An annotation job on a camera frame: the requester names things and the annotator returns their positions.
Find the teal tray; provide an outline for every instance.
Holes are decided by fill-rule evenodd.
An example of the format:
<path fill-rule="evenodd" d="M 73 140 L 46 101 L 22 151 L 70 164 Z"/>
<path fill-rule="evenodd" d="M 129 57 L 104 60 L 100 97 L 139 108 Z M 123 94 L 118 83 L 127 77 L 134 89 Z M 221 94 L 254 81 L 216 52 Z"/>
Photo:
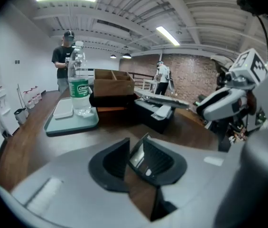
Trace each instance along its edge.
<path fill-rule="evenodd" d="M 95 107 L 92 107 L 91 109 L 94 115 L 87 118 L 83 118 L 74 113 L 72 116 L 69 117 L 55 119 L 53 117 L 54 111 L 55 108 L 43 127 L 44 131 L 49 137 L 85 132 L 95 128 L 99 122 L 97 109 Z"/>

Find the wooden box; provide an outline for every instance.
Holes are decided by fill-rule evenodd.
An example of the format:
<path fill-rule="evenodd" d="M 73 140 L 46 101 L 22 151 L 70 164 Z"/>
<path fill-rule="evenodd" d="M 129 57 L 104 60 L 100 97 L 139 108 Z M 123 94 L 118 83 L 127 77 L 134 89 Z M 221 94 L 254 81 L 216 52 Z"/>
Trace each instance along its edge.
<path fill-rule="evenodd" d="M 127 72 L 95 69 L 95 97 L 132 95 L 134 84 L 134 80 Z"/>

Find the man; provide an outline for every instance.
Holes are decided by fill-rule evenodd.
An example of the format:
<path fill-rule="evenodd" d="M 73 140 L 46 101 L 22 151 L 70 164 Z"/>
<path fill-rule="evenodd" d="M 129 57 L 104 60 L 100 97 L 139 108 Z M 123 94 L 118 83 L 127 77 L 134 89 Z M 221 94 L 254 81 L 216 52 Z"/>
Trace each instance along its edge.
<path fill-rule="evenodd" d="M 157 63 L 157 72 L 155 75 L 155 80 L 160 82 L 158 84 L 155 94 L 165 95 L 169 81 L 169 68 L 165 66 L 162 61 Z"/>
<path fill-rule="evenodd" d="M 58 46 L 53 52 L 52 62 L 58 68 L 57 83 L 61 94 L 68 88 L 67 64 L 65 59 L 70 57 L 74 50 L 72 47 L 74 36 L 74 33 L 70 30 L 65 32 L 62 36 L 62 45 Z"/>

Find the person in white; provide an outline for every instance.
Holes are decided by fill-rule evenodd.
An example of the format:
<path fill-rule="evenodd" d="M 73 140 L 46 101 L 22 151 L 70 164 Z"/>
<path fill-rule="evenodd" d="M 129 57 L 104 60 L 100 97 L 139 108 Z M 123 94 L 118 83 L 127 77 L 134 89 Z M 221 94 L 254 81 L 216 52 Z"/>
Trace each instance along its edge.
<path fill-rule="evenodd" d="M 164 65 L 162 61 L 157 63 L 157 71 L 155 75 L 155 80 L 159 82 L 157 90 L 155 92 L 156 95 L 165 95 L 166 89 L 168 87 L 169 81 L 169 68 Z"/>

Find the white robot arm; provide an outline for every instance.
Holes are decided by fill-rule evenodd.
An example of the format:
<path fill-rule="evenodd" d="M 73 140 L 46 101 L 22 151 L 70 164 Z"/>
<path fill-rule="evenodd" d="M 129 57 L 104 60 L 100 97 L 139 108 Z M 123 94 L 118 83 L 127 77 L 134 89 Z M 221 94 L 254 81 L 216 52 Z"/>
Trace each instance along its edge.
<path fill-rule="evenodd" d="M 251 104 L 250 96 L 267 73 L 266 65 L 255 49 L 241 53 L 226 73 L 225 87 L 205 98 L 197 107 L 197 113 L 208 121 L 239 116 L 248 131 L 259 128 L 262 122 L 256 118 L 261 108 L 255 100 Z"/>

